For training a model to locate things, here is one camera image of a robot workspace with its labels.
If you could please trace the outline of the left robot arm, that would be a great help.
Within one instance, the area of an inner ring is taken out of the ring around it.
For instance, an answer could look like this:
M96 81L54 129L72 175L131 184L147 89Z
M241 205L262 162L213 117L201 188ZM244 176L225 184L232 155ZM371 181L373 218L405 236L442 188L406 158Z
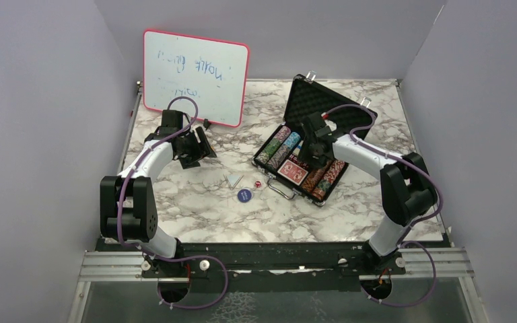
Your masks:
M160 256L159 267L168 276L184 270L178 239L158 225L153 181L171 162L182 169L196 168L206 157L215 157L203 127L193 129L187 114L162 112L160 126L144 140L141 153L116 176L100 182L100 232L124 246L133 246L150 256Z

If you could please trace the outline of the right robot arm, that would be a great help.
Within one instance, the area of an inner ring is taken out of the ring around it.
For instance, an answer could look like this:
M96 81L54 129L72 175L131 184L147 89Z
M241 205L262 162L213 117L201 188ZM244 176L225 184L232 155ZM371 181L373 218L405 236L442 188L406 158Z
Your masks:
M440 211L442 195L419 154L401 155L369 144L357 136L358 128L347 133L332 130L327 117L314 113L302 121L305 139L299 159L313 167L330 159L343 162L379 181L385 216L361 256L363 268L377 274L388 266L388 258L415 224L436 216L429 210Z

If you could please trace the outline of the red playing card deck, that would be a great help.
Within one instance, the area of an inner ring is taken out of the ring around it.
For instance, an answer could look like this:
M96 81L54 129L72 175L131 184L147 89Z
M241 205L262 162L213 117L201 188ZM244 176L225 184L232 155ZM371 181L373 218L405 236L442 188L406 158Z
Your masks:
M308 170L287 159L281 164L278 174L291 183L300 185L308 176Z

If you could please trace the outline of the black poker case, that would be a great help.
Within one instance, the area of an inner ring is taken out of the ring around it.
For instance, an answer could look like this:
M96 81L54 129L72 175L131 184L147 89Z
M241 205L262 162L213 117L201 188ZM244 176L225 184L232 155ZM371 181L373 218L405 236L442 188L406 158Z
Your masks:
M304 141L302 121L307 116L314 113L327 114L328 117L326 119L326 123L332 130L339 129L340 131L347 133L351 129L358 128L359 130L356 132L356 134L362 139L366 138L366 135L370 130L370 123L372 118L377 117L378 115L377 112L374 112L373 110L369 110L368 112L363 111L361 108L359 108L359 104L357 102L350 100L349 98L346 98L345 96L313 81L307 76L298 74L292 81L282 124L276 128L266 143L264 143L262 147L255 153L252 159L252 164L255 165L260 171L264 172L269 177L269 180L277 180L283 186L290 189L292 194L288 197L289 199L293 199L295 196L300 195L309 200L311 203L321 207L325 204L326 200L329 198L330 194L347 170L347 164L345 164L344 168L337 176L336 180L324 198L319 200L312 195L312 192L305 192L301 188L302 184L293 184L286 178L283 178L281 175L279 175L278 169L281 167L281 165L277 170L270 170L267 168L267 164L262 164L256 161L258 154L265 148L267 143L272 138L274 138L275 134L282 126L287 126L290 128L291 132L299 133L301 136L301 141ZM317 170L300 161L299 156L294 156L292 154L294 148L290 150L288 156L283 160L283 162L287 159L295 162L299 166L307 169L308 175L314 170Z

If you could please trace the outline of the light blue chip stack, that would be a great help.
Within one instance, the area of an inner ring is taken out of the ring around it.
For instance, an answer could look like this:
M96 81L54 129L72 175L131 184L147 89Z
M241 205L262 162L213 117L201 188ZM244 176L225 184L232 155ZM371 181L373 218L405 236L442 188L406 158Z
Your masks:
M301 141L301 136L297 132L292 132L286 140L283 142L283 145L288 149L294 148Z

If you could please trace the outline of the brown chip stack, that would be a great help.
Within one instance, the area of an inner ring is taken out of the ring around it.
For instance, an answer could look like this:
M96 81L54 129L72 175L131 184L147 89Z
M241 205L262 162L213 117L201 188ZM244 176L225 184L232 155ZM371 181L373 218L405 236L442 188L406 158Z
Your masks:
M291 147L282 144L267 162L267 168L270 170L277 170L283 160L288 156L290 150Z

